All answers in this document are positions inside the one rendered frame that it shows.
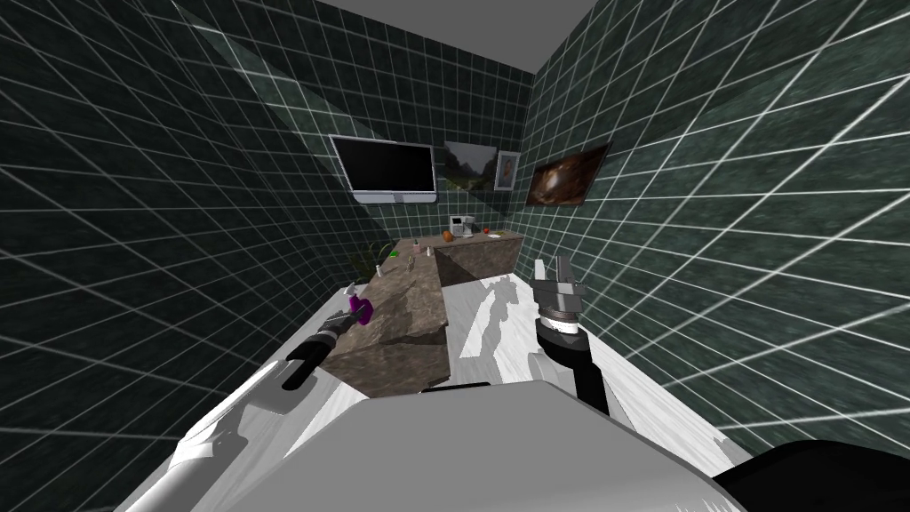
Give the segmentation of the landscape wall picture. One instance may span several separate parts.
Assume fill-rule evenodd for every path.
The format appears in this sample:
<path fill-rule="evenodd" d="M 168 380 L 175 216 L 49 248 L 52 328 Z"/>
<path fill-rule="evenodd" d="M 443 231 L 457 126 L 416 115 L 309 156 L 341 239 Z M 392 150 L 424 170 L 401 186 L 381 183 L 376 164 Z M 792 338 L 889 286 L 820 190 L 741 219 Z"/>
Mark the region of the landscape wall picture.
<path fill-rule="evenodd" d="M 465 190 L 493 190 L 498 150 L 491 146 L 445 141 L 443 175 Z"/>

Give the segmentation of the brown abstract wall picture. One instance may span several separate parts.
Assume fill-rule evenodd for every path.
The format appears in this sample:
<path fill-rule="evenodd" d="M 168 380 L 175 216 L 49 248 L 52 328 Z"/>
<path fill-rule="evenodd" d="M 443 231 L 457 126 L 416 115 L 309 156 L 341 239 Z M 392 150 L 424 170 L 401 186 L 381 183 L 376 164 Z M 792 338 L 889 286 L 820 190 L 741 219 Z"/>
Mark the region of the brown abstract wall picture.
<path fill-rule="evenodd" d="M 612 142 L 561 157 L 534 169 L 526 206 L 580 206 L 585 202 Z"/>

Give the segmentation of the green potted plant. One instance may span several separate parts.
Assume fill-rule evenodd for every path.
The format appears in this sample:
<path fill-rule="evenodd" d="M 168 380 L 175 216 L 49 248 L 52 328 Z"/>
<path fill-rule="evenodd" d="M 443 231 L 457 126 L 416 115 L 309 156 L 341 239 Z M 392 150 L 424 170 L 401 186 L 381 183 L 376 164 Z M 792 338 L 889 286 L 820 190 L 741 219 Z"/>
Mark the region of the green potted plant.
<path fill-rule="evenodd" d="M 385 260 L 393 247 L 392 242 L 384 244 L 381 248 L 376 248 L 375 243 L 371 243 L 349 254 L 348 259 L 357 273 L 356 282 L 369 283 L 376 274 L 376 266 Z"/>

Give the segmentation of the brown stone counter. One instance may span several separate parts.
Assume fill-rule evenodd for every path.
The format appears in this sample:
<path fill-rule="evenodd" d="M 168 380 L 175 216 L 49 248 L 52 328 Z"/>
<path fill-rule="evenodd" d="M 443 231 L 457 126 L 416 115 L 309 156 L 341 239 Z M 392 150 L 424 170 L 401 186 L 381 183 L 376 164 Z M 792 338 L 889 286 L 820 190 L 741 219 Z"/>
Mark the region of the brown stone counter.
<path fill-rule="evenodd" d="M 523 236 L 476 234 L 403 239 L 380 264 L 363 297 L 374 313 L 339 338 L 322 369 L 369 398 L 418 393 L 451 376 L 443 288 L 514 271 Z"/>

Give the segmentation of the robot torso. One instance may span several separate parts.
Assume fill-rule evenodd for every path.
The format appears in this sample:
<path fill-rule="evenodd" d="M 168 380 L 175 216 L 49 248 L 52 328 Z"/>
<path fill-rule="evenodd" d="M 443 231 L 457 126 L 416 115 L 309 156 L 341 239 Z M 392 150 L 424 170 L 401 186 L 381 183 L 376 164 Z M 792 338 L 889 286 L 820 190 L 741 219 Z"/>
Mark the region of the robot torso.
<path fill-rule="evenodd" d="M 227 512 L 746 512 L 545 381 L 368 399 Z"/>

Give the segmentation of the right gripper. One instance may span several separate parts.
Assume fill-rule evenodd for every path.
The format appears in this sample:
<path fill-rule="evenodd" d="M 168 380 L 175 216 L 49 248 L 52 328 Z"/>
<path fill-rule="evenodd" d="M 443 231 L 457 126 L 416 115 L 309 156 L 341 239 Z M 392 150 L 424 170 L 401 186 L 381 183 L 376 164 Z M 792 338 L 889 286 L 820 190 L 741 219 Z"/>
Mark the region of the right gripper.
<path fill-rule="evenodd" d="M 588 289 L 576 282 L 569 256 L 558 255 L 555 268 L 556 281 L 547 280 L 545 262 L 534 260 L 533 298 L 542 316 L 562 322 L 577 322 L 584 309 L 582 299 Z"/>

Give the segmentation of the framed portrait wall picture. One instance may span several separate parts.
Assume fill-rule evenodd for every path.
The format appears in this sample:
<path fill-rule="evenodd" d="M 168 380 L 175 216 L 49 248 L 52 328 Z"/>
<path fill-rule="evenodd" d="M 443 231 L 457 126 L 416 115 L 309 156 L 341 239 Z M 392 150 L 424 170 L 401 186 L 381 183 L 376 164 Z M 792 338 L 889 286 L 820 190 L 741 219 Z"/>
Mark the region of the framed portrait wall picture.
<path fill-rule="evenodd" d="M 494 180 L 494 191 L 510 191 L 514 188 L 520 153 L 500 151 Z"/>

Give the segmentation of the black flat screen television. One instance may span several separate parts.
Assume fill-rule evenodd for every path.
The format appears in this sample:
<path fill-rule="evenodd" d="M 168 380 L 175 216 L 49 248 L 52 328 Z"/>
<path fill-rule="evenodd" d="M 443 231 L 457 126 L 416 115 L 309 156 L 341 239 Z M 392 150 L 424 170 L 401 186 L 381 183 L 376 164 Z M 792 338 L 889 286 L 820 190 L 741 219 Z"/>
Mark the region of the black flat screen television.
<path fill-rule="evenodd" d="M 437 200 L 432 147 L 341 135 L 332 135 L 330 141 L 357 203 L 431 204 Z"/>

